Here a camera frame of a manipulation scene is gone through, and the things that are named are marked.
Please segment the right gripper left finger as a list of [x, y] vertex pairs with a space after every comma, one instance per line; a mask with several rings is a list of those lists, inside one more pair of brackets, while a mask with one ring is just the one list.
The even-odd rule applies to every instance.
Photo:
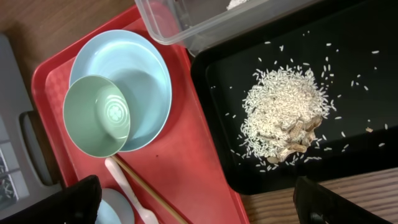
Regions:
[[94, 224], [102, 199], [100, 180], [89, 175], [60, 192], [3, 218], [1, 224]]

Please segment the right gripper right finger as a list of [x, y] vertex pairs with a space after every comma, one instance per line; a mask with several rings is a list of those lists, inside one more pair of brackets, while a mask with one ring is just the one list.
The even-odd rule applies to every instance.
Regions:
[[293, 201], [300, 224], [391, 224], [306, 177], [297, 179]]

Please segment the small light blue bowl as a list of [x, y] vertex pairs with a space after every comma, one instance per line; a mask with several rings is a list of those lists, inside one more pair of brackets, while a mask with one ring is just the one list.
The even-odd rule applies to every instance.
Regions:
[[102, 199], [95, 224], [135, 224], [130, 203], [118, 191], [102, 189]]

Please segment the green bowl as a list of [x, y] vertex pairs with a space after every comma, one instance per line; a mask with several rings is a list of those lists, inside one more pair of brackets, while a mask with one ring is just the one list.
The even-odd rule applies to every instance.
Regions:
[[105, 158], [127, 143], [131, 117], [122, 91], [109, 79], [90, 75], [76, 80], [63, 103], [63, 122], [80, 151]]

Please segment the rice food waste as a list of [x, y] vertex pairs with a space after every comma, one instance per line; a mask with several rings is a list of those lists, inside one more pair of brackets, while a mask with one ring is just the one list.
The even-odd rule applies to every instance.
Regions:
[[205, 74], [233, 152], [263, 172], [381, 162], [392, 145], [396, 73], [375, 42], [294, 32], [215, 60]]

